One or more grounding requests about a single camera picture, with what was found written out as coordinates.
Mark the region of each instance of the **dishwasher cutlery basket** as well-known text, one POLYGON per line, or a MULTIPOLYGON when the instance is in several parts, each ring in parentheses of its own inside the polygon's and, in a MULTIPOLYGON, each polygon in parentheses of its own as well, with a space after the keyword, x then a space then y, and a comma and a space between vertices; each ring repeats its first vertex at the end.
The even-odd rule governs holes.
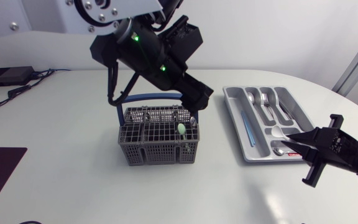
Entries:
MULTIPOLYGON (((141 100, 174 99, 179 93, 150 93, 128 96, 124 103, 141 100)), ((120 122, 118 144, 130 166, 144 164, 194 163, 200 132, 198 114, 193 116, 197 126, 191 127, 190 112, 182 106, 142 106, 127 108, 117 106, 120 122), (178 124, 184 124, 184 138, 177 131, 178 124)))

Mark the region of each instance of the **power adapter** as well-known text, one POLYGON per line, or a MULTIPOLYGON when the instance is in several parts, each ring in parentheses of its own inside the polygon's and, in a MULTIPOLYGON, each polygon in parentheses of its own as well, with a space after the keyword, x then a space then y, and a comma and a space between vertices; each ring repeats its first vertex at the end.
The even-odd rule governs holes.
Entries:
POLYGON ((31 66, 0 68, 0 86, 26 85, 33 72, 31 66))

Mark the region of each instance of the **tabletop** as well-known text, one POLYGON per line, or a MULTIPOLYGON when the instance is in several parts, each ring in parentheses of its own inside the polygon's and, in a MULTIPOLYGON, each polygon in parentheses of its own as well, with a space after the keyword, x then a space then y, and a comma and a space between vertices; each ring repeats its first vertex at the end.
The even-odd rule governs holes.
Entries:
MULTIPOLYGON (((0 147, 28 150, 0 193, 0 223, 358 223, 358 180, 304 162, 247 163, 223 86, 284 86, 315 126, 342 114, 358 140, 358 106, 299 78, 256 70, 190 70, 210 86, 194 164, 130 167, 117 143, 106 71, 58 72, 0 107, 0 147)), ((121 70, 116 95, 132 72, 121 70)), ((0 87, 0 101, 14 87, 0 87)), ((160 92, 140 78, 131 94, 160 92)), ((126 106, 177 105, 155 100, 126 106)))

